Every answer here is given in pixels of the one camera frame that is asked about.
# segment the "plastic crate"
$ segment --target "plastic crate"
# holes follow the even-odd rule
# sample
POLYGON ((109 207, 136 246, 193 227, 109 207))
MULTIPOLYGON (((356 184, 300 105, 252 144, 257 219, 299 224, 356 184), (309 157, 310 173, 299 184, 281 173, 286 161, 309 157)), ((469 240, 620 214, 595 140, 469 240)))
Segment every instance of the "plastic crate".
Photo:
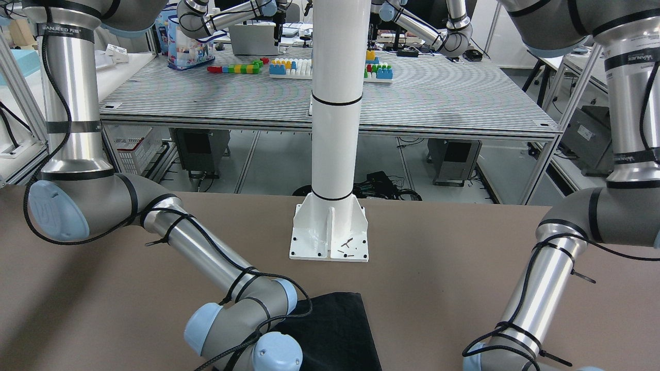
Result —
POLYGON ((131 174, 141 175, 162 146, 157 130, 148 126, 112 125, 109 132, 124 172, 131 174))

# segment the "brown table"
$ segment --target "brown table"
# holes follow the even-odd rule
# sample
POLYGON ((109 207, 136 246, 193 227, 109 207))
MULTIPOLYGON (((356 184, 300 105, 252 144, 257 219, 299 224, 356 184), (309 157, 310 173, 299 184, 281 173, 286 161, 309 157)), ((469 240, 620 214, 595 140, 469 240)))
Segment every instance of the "brown table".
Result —
MULTIPOLYGON (((0 369, 191 370, 183 328, 224 296, 139 227, 88 246, 31 235, 22 187, 0 189, 0 369)), ((181 193, 186 209, 262 271, 317 296, 362 293, 384 370, 461 369, 522 272, 544 207, 363 200, 369 263, 289 260, 295 197, 181 193)), ((647 248, 627 252, 658 256, 647 248)), ((657 370, 660 266, 595 248, 570 280, 544 347, 576 366, 657 370)))

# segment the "white pole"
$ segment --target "white pole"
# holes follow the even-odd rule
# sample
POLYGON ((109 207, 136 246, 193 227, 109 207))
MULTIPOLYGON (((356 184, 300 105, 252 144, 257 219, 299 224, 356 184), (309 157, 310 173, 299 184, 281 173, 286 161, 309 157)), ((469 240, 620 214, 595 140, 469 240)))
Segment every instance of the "white pole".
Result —
POLYGON ((317 0, 312 57, 312 189, 294 217, 292 259, 368 261, 352 194, 370 0, 317 0))

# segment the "floor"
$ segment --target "floor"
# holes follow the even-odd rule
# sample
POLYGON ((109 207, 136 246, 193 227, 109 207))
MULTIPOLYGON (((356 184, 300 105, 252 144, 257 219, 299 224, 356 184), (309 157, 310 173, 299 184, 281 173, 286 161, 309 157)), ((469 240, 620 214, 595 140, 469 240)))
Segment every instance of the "floor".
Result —
MULTIPOLYGON (((505 73, 522 86, 530 73, 526 69, 505 69, 505 73)), ((562 82, 562 90, 548 114, 559 121, 568 103, 571 78, 562 82)), ((527 91, 536 100, 539 85, 532 84, 527 91)), ((596 92, 585 92, 583 104, 603 97, 596 92)), ((291 195, 296 189, 312 182, 312 140, 307 133, 275 131, 231 131, 230 153, 220 161, 220 177, 201 182, 189 179, 179 160, 171 165, 161 184, 172 191, 207 191, 216 193, 248 193, 265 195, 291 195)), ((433 165, 427 163, 426 140, 388 136, 361 135, 355 169, 355 182, 366 179, 366 174, 384 171, 397 186, 420 194, 424 201, 492 203, 492 194, 483 185, 481 173, 463 187, 433 185, 433 165)), ((527 154, 527 143, 516 141, 483 141, 478 159, 481 172, 486 174, 496 198, 501 203, 518 203, 527 179, 536 161, 527 154)), ((579 170, 573 169, 579 176, 579 170)), ((564 198, 548 176, 544 177, 531 204, 552 206, 564 198)))

